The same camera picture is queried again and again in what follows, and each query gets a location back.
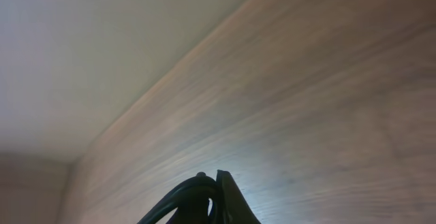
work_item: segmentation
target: black object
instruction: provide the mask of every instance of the black object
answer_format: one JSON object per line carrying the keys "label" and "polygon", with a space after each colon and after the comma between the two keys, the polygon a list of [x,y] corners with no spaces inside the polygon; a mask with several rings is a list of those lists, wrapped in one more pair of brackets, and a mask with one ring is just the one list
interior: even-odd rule
{"label": "black object", "polygon": [[[209,199],[213,205],[208,215]],[[260,224],[229,172],[217,179],[200,172],[165,195],[138,224],[155,224],[177,208],[167,224]]]}

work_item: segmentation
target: black pointed object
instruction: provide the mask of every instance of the black pointed object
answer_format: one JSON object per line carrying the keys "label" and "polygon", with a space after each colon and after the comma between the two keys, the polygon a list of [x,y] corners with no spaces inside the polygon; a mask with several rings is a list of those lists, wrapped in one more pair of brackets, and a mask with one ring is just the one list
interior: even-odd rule
{"label": "black pointed object", "polygon": [[[208,211],[209,199],[213,205]],[[167,193],[138,224],[155,224],[177,208],[167,224],[258,224],[229,172],[218,170],[217,179],[200,172]]]}

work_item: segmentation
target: wood grain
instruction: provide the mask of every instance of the wood grain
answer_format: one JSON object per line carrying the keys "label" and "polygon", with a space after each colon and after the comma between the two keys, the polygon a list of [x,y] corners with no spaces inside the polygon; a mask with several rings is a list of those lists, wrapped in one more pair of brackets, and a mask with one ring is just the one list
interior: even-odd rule
{"label": "wood grain", "polygon": [[217,169],[263,223],[433,223],[434,2],[248,0],[77,162],[61,223]]}
{"label": "wood grain", "polygon": [[67,175],[62,163],[0,154],[0,224],[55,224]]}

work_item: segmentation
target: black curved object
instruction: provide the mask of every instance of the black curved object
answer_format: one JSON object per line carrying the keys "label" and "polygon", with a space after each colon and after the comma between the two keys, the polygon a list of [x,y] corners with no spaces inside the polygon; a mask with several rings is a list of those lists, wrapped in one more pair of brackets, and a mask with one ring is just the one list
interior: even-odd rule
{"label": "black curved object", "polygon": [[[209,199],[212,209],[208,215]],[[200,172],[167,193],[138,224],[155,224],[176,209],[167,224],[258,224],[229,172],[218,170],[217,179]]]}

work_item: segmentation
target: brown wooden surface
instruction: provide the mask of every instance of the brown wooden surface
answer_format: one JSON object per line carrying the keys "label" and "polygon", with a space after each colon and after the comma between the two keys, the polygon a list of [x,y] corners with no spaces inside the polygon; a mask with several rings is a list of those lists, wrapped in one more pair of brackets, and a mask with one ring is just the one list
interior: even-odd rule
{"label": "brown wooden surface", "polygon": [[76,164],[61,223],[229,170],[263,223],[436,223],[436,0],[248,0]]}
{"label": "brown wooden surface", "polygon": [[67,175],[62,163],[0,154],[0,224],[55,224]]}

